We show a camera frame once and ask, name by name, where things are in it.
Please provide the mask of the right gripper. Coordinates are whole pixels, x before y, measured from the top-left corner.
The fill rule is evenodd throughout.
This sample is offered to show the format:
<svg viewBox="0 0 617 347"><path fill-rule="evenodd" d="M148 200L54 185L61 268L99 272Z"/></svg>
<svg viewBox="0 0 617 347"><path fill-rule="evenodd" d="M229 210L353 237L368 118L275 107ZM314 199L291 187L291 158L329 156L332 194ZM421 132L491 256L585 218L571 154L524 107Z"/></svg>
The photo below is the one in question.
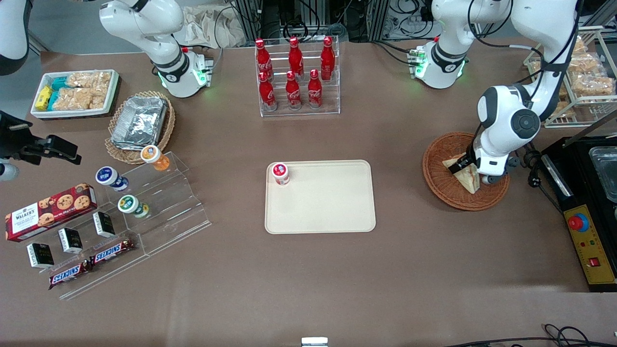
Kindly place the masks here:
<svg viewBox="0 0 617 347"><path fill-rule="evenodd" d="M11 116L4 111L0 112L0 158L2 160L38 162L33 155L22 153L22 149L36 142L29 129L32 125L30 121ZM49 135L37 140L37 145L40 147L42 157L55 157L73 165L81 164L82 156L77 154L79 147L62 137Z"/></svg>

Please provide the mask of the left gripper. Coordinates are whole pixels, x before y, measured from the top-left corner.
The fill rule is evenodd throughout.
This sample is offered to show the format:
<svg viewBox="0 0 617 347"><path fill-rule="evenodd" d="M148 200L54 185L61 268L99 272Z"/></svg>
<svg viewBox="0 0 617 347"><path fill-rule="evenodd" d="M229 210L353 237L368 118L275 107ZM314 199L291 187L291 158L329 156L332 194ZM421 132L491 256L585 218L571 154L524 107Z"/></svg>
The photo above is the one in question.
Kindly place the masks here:
<svg viewBox="0 0 617 347"><path fill-rule="evenodd" d="M474 140L474 152L466 152L457 164L450 165L453 175L481 175L502 176L506 172L509 152L495 150L490 143L484 144L482 138Z"/></svg>

